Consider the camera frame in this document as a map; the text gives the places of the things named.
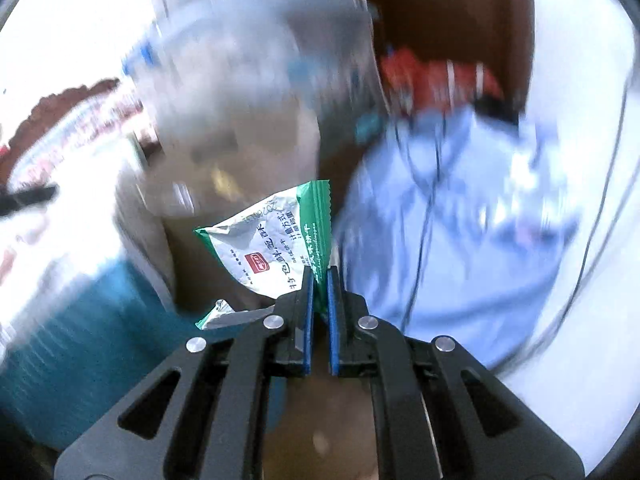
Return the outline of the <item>green white snack packet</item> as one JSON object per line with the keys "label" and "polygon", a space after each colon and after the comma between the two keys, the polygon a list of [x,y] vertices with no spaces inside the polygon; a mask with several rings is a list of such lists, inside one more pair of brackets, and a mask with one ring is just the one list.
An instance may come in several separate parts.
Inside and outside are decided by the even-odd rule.
{"label": "green white snack packet", "polygon": [[272,299],[299,290],[304,271],[314,277],[314,310],[326,315],[331,255],[331,185],[313,180],[274,193],[194,235],[232,278]]}

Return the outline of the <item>orange snack bag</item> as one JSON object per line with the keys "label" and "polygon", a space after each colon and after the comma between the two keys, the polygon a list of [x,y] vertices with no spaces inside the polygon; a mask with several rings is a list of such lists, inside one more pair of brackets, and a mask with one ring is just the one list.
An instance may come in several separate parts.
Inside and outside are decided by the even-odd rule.
{"label": "orange snack bag", "polygon": [[404,116],[424,110],[448,113],[483,96],[503,99],[497,78],[480,62],[423,62],[401,48],[382,58],[380,69],[393,109]]}

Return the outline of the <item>blue clothes bundle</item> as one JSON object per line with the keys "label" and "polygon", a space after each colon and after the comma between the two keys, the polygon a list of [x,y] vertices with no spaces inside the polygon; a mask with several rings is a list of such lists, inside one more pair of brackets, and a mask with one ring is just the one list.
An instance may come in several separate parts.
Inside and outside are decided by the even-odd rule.
{"label": "blue clothes bundle", "polygon": [[578,222],[555,128],[464,106],[392,122],[332,230],[373,315],[491,367],[533,333]]}

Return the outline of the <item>lower storage box blue lid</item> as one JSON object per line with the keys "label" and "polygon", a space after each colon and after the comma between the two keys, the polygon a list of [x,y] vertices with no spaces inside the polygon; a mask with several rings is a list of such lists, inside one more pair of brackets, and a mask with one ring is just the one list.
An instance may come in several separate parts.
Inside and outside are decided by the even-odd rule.
{"label": "lower storage box blue lid", "polygon": [[198,0],[127,56],[160,144],[139,190],[166,230],[179,309],[256,306],[195,231],[314,180],[354,144],[358,119],[384,106],[372,39],[350,0]]}

